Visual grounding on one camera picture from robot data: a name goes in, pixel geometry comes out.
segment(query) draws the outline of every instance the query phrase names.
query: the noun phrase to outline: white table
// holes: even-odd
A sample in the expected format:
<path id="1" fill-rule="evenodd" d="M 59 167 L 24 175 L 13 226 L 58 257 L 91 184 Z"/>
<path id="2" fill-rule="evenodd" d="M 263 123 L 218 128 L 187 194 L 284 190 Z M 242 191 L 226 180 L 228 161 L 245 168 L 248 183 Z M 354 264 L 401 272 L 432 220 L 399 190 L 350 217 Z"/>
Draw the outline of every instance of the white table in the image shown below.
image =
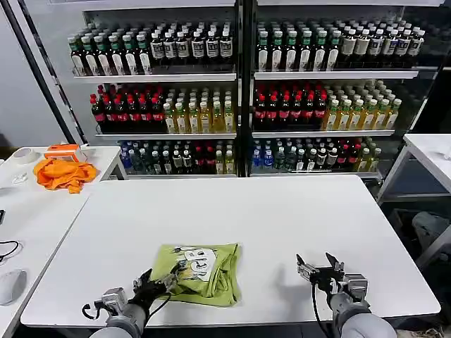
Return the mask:
<path id="1" fill-rule="evenodd" d="M 46 189 L 37 184 L 36 176 L 33 174 L 33 168 L 44 159 L 43 153 L 47 150 L 46 146 L 31 147 L 39 154 L 39 158 L 28 164 L 17 164 L 14 158 L 9 157 L 0 165 L 0 187 L 12 187 L 14 189 L 41 192 Z M 94 183 L 107 180 L 115 170 L 118 178 L 126 180 L 127 173 L 119 158 L 121 148 L 119 146 L 82 146 L 83 152 L 87 156 L 87 162 L 91 163 L 97 170 L 97 176 L 92 182 L 86 183 L 84 187 L 89 187 Z M 19 184 L 13 184 L 15 176 L 27 173 L 27 180 Z"/>
<path id="2" fill-rule="evenodd" d="M 451 161 L 445 159 L 445 154 L 451 149 L 451 134 L 406 134 L 404 140 L 406 144 L 379 190 L 378 203 L 383 203 L 387 191 L 393 186 L 411 156 L 414 156 L 451 193 Z M 416 260 L 416 264 L 424 268 L 440 248 L 450 242 L 451 227 L 448 227 L 422 253 Z"/>
<path id="3" fill-rule="evenodd" d="M 222 180 L 105 181 L 56 253 L 22 314 L 33 327 L 103 327 L 86 303 L 152 267 L 162 244 L 242 245 L 231 308 L 169 302 L 150 327 L 263 325 L 315 320 L 295 254 L 327 265 L 328 251 L 369 279 L 383 317 L 437 313 L 440 305 L 362 181 L 353 175 Z M 319 292 L 322 320 L 331 319 Z"/>

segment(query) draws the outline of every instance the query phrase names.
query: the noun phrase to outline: table leg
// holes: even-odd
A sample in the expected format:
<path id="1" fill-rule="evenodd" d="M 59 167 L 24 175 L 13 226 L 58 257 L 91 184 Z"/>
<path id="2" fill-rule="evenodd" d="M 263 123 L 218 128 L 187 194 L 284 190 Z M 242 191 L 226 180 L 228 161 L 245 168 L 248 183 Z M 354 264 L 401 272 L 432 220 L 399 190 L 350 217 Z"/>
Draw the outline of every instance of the table leg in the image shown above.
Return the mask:
<path id="1" fill-rule="evenodd" d="M 376 200 L 379 205 L 383 203 L 382 198 L 385 191 L 387 191 L 387 189 L 393 185 L 393 183 L 401 173 L 402 168 L 406 165 L 409 158 L 410 158 L 409 146 L 404 146 L 404 148 L 402 148 L 400 152 L 400 155 L 397 157 L 395 164 L 390 169 L 390 172 L 388 173 L 386 179 L 384 180 L 382 187 L 379 189 L 378 196 L 376 197 Z"/>

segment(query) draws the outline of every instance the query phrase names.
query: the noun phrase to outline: white object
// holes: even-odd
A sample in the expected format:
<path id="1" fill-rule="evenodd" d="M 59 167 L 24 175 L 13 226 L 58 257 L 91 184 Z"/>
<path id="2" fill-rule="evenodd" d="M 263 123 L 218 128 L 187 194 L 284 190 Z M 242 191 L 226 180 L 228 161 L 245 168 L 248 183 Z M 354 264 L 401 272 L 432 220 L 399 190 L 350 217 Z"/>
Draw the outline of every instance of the white object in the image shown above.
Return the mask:
<path id="1" fill-rule="evenodd" d="M 205 199 L 205 189 L 220 194 L 221 208 L 231 211 L 230 217 L 218 217 L 217 200 Z M 149 191 L 160 198 L 149 203 Z M 268 192 L 283 199 L 249 198 Z M 134 208 L 148 212 L 127 213 L 112 207 L 117 206 L 118 196 L 133 196 Z M 174 212 L 174 204 L 167 202 L 174 196 L 183 201 L 176 206 L 177 213 L 186 215 L 183 222 L 167 217 Z M 287 208 L 286 201 L 296 201 L 296 208 Z M 350 204 L 352 212 L 347 212 Z M 192 211 L 199 206 L 202 214 L 196 215 Z M 328 264 L 326 251 L 344 261 L 347 272 L 368 278 L 366 299 L 376 315 L 410 316 L 440 310 L 390 223 L 355 175 L 129 180 L 97 185 L 21 322 L 35 327 L 103 327 L 106 314 L 88 320 L 80 315 L 82 306 L 111 287 L 123 287 L 131 297 L 132 281 L 152 267 L 162 244 L 234 242 L 242 247 L 237 266 L 242 292 L 238 304 L 219 308 L 170 301 L 147 325 L 315 321 L 311 285 L 297 274 L 295 254 L 318 266 Z M 127 262 L 121 264 L 120 273 L 118 262 Z M 325 294 L 317 298 L 320 318 L 330 320 Z"/>
<path id="2" fill-rule="evenodd" d="M 27 273 L 13 270 L 0 276 L 0 305 L 8 305 L 23 293 L 27 282 Z"/>

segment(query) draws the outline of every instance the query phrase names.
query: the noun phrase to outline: shelf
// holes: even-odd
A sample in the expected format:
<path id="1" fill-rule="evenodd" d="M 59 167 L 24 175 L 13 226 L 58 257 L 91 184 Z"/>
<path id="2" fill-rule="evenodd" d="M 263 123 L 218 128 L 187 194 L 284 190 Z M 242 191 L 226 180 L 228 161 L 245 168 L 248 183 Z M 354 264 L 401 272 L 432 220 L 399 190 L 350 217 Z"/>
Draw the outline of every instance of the shelf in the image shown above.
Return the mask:
<path id="1" fill-rule="evenodd" d="M 317 176 L 317 175 L 357 175 L 363 180 L 381 180 L 382 175 L 377 173 L 336 173 L 327 170 L 322 171 L 304 171 L 302 173 L 264 173 L 251 174 L 250 177 L 277 177 L 277 176 Z"/>
<path id="2" fill-rule="evenodd" d="M 318 132 L 253 132 L 255 139 L 273 139 L 276 137 L 363 137 L 363 136 L 390 136 L 394 130 L 353 130 L 338 131 L 330 130 Z"/>
<path id="3" fill-rule="evenodd" d="M 235 81 L 236 73 L 207 74 L 155 74 L 155 75 L 113 75 L 113 76 L 78 76 L 80 83 L 127 83 L 127 82 L 226 82 Z"/>
<path id="4" fill-rule="evenodd" d="M 336 70 L 332 72 L 256 72 L 255 80 L 413 79 L 418 70 Z"/>
<path id="5" fill-rule="evenodd" d="M 237 134 L 97 134 L 104 141 L 135 141 L 144 139 L 235 139 Z"/>
<path id="6" fill-rule="evenodd" d="M 225 175 L 128 175 L 129 180 L 174 180 L 174 179 L 193 179 L 193 178 L 231 178 L 237 177 L 236 174 Z"/>
<path id="7" fill-rule="evenodd" d="M 360 5 L 360 6 L 427 6 L 439 7 L 444 0 L 258 0 L 259 6 Z"/>

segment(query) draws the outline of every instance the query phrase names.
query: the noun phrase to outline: bottle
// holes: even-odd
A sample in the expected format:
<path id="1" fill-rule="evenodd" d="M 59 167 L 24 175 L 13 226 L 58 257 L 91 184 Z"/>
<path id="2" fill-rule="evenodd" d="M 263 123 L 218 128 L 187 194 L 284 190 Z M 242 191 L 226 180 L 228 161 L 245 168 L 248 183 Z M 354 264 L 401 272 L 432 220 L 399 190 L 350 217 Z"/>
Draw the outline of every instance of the bottle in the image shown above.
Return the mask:
<path id="1" fill-rule="evenodd" d="M 309 59 L 310 59 L 310 38 L 311 31 L 305 30 L 302 33 L 302 44 L 297 52 L 299 55 L 299 71 L 305 72 L 309 69 Z"/>
<path id="2" fill-rule="evenodd" d="M 296 36 L 297 32 L 291 30 L 288 32 L 288 45 L 285 48 L 285 72 L 292 72 L 296 61 Z"/>
<path id="3" fill-rule="evenodd" d="M 357 130 L 360 118 L 362 116 L 362 107 L 364 105 L 364 100 L 358 99 L 354 103 L 354 108 L 350 111 L 350 118 L 346 124 L 346 130 Z"/>
<path id="4" fill-rule="evenodd" d="M 332 40 L 328 49 L 328 57 L 326 64 L 326 71 L 330 72 L 335 68 L 335 63 L 338 57 L 338 45 L 340 43 L 341 31 L 334 30 L 332 33 Z"/>
<path id="5" fill-rule="evenodd" d="M 257 67 L 259 72 L 266 72 L 268 66 L 268 32 L 260 32 L 260 40 L 257 45 Z"/>
<path id="6" fill-rule="evenodd" d="M 337 120 L 337 112 L 338 112 L 338 100 L 332 100 L 330 103 L 329 111 L 323 119 L 323 127 L 322 130 L 333 130 L 333 126 L 335 121 Z"/>
<path id="7" fill-rule="evenodd" d="M 370 159 L 369 149 L 364 148 L 362 150 L 362 157 L 354 165 L 355 172 L 362 173 L 366 171 L 366 166 L 368 164 L 368 160 Z"/>
<path id="8" fill-rule="evenodd" d="M 368 160 L 368 163 L 366 164 L 365 171 L 369 171 L 370 173 L 377 172 L 378 164 L 379 164 L 379 157 L 381 156 L 382 150 L 381 148 L 375 148 L 373 150 L 373 157 L 371 157 Z"/>
<path id="9" fill-rule="evenodd" d="M 185 108 L 183 107 L 183 105 L 180 102 L 178 102 L 175 104 L 175 110 L 177 113 L 178 132 L 180 134 L 188 133 Z"/>
<path id="10" fill-rule="evenodd" d="M 164 104 L 164 115 L 166 119 L 166 127 L 168 128 L 169 134 L 175 134 L 178 133 L 178 124 L 174 123 L 174 112 L 171 108 L 170 104 Z"/>
<path id="11" fill-rule="evenodd" d="M 360 123 L 357 126 L 358 130 L 370 130 L 371 124 L 374 119 L 374 114 L 376 110 L 376 104 L 378 104 L 377 100 L 371 99 L 368 102 L 368 106 L 366 109 L 362 110 L 362 116 L 360 118 Z"/>
<path id="12" fill-rule="evenodd" d="M 334 130 L 346 130 L 347 121 L 350 118 L 350 108 L 352 101 L 345 99 L 343 101 L 343 107 L 338 111 L 337 119 L 333 126 Z"/>
<path id="13" fill-rule="evenodd" d="M 400 109 L 401 103 L 402 101 L 400 99 L 393 100 L 393 105 L 388 111 L 387 116 L 385 117 L 385 120 L 383 122 L 383 129 L 393 129 L 393 125 L 395 124 L 395 121 L 397 119 L 398 110 Z"/>
<path id="14" fill-rule="evenodd" d="M 325 30 L 320 30 L 318 32 L 318 37 L 316 39 L 316 46 L 314 47 L 314 61 L 313 61 L 313 71 L 318 72 L 323 67 L 323 59 L 326 54 L 326 49 L 324 44 L 326 43 L 327 32 Z"/>

